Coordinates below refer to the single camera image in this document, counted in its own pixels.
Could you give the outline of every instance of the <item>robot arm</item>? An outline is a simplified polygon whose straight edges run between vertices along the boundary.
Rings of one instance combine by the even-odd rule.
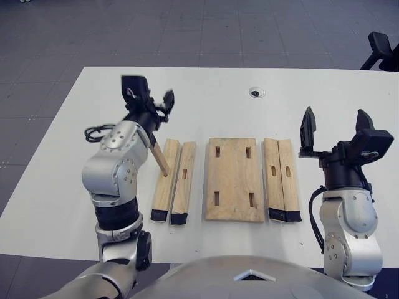
[[[339,141],[332,151],[313,151],[315,117],[308,107],[300,128],[302,147],[299,156],[318,158],[324,171],[325,188],[320,219],[325,240],[309,212],[314,232],[324,254],[324,271],[341,282],[362,291],[373,287],[382,268],[382,253],[374,232],[377,214],[373,207],[371,185],[361,166],[382,158],[393,142],[385,130],[376,130],[371,118],[358,111],[356,135],[351,141]]]
[[[100,140],[99,150],[82,171],[97,217],[100,263],[47,299],[126,298],[137,271],[151,264],[151,235],[142,230],[137,204],[137,173],[150,148],[163,173],[168,174],[153,132],[168,121],[175,100],[170,90],[164,103],[155,105],[147,80],[139,76],[122,76],[122,95],[128,115]]]

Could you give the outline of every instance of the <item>wooden stick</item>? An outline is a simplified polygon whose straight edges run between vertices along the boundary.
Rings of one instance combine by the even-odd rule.
[[[193,178],[195,142],[184,142],[181,149],[180,165],[176,182],[175,198],[171,214],[171,224],[186,224],[191,181]]]
[[[269,217],[276,221],[286,221],[286,212],[284,207],[284,196],[282,193],[281,169],[279,157],[279,145],[277,140],[265,138],[264,147],[264,170],[267,210]]]
[[[173,188],[175,186],[174,182],[176,181],[179,152],[179,141],[167,139],[163,156],[165,155],[166,162],[169,165],[169,175],[164,176],[162,171],[160,171],[160,176],[155,189],[151,220],[166,221],[173,196]]]
[[[168,176],[169,173],[169,166],[168,163],[166,162],[166,159],[161,151],[161,148],[156,141],[154,144],[154,147],[150,146],[151,152],[154,155],[154,158],[156,162],[158,163],[159,167],[161,168],[161,171],[164,176]]]
[[[278,145],[281,167],[282,193],[284,195],[284,207],[286,209],[286,221],[299,222],[302,221],[302,219],[300,218],[291,140],[279,140]]]

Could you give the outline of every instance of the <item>black wire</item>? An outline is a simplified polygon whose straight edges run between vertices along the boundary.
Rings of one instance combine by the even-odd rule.
[[[101,134],[101,131],[103,131],[103,130],[112,130],[114,128],[114,126],[115,125],[113,125],[113,124],[107,124],[107,125],[93,126],[91,128],[87,128],[85,130],[86,141],[87,142],[91,142],[91,143],[100,142],[101,139],[105,136],[105,134],[101,135],[101,136],[98,136],[98,137],[93,137],[92,134],[96,133],[96,132]]]
[[[317,227],[317,223],[316,220],[314,220],[313,217],[313,200],[320,194],[322,194],[324,191],[326,191],[327,189],[324,186],[320,186],[320,188],[318,188],[318,190],[314,191],[312,196],[310,197],[310,201],[309,201],[309,216],[310,216],[310,224],[312,225],[312,229],[313,229],[313,233],[316,237],[316,241],[317,243],[319,243],[319,246],[322,250],[322,254],[324,254],[324,239],[322,234],[320,233],[319,228]]]
[[[368,184],[368,181],[366,179],[366,176],[363,173],[362,168],[360,166],[355,166],[353,168],[354,168],[355,172],[360,176],[360,179],[362,180],[364,189],[366,189],[367,191],[370,191],[370,185]]]

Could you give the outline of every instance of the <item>chair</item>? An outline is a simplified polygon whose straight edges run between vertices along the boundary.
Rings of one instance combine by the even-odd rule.
[[[382,59],[380,70],[399,72],[399,44],[391,50],[388,36],[375,31],[368,35],[368,40],[373,52],[360,70],[370,70],[379,59]]]

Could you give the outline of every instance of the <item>wooden plank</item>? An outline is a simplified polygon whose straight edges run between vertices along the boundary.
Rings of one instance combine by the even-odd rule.
[[[169,167],[169,175],[164,176],[162,170],[155,188],[154,203],[151,211],[151,220],[166,221],[176,181],[177,162],[179,160],[180,144],[178,140],[167,139],[163,155]]]
[[[209,139],[206,219],[264,222],[255,139]]]
[[[267,194],[267,210],[270,219],[286,220],[284,196],[282,194],[279,145],[276,139],[265,138],[263,141],[263,160],[265,170],[265,186]]]
[[[186,224],[191,181],[193,178],[195,142],[184,142],[181,148],[180,165],[176,182],[175,197],[171,214],[171,224]]]
[[[281,167],[282,193],[284,196],[284,207],[286,209],[286,221],[302,221],[302,219],[300,218],[291,140],[279,140],[278,145]]]

